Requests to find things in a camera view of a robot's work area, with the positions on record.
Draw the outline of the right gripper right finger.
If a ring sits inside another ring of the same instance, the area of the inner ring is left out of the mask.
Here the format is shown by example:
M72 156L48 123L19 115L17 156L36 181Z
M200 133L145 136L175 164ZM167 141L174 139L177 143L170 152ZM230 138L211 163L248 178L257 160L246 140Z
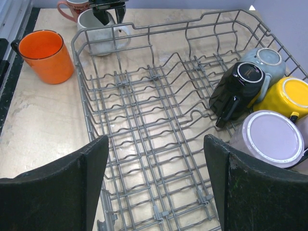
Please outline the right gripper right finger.
M207 134L204 153L223 231L306 231L308 177Z

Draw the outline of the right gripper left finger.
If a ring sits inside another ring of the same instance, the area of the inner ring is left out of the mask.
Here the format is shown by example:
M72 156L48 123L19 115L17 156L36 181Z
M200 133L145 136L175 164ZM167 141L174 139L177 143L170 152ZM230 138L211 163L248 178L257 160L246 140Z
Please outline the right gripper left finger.
M2 178L0 229L92 230L108 156L108 137L100 136L46 165Z

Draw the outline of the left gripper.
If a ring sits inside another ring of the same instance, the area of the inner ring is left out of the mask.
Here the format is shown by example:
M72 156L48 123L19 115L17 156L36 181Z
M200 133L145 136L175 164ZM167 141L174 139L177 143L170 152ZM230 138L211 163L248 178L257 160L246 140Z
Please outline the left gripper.
M93 15L104 26L114 21L112 15L106 10L115 9L118 24L121 24L124 20L126 0L89 0L89 4L93 8Z

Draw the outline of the lavender mug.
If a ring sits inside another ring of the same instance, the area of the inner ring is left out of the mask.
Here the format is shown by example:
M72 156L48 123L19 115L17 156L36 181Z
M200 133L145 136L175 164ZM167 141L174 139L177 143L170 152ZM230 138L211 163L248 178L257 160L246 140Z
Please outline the lavender mug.
M229 145L280 168L294 166L304 154L304 140L296 125L269 110L247 116L232 135Z

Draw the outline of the yellow mug black handle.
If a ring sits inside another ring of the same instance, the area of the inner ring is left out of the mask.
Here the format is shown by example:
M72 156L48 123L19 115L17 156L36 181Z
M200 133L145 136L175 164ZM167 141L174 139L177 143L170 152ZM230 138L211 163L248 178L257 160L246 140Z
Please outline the yellow mug black handle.
M308 84L296 77L284 77L272 85L253 111L270 110L287 118L301 119L308 114Z

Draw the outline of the white mug black handle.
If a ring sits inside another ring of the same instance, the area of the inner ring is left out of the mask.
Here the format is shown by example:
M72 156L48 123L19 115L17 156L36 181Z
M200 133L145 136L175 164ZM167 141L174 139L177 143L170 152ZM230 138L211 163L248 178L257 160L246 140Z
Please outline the white mug black handle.
M237 62L229 68L210 96L209 106L218 117L216 127L237 120L260 95L265 73L251 62Z

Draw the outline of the purple mug black handle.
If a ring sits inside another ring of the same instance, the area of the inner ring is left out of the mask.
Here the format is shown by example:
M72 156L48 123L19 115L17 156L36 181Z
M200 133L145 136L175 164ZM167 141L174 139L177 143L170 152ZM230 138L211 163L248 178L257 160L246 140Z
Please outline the purple mug black handle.
M308 115L297 120L295 125L300 131L303 137L305 149L307 149L308 148Z

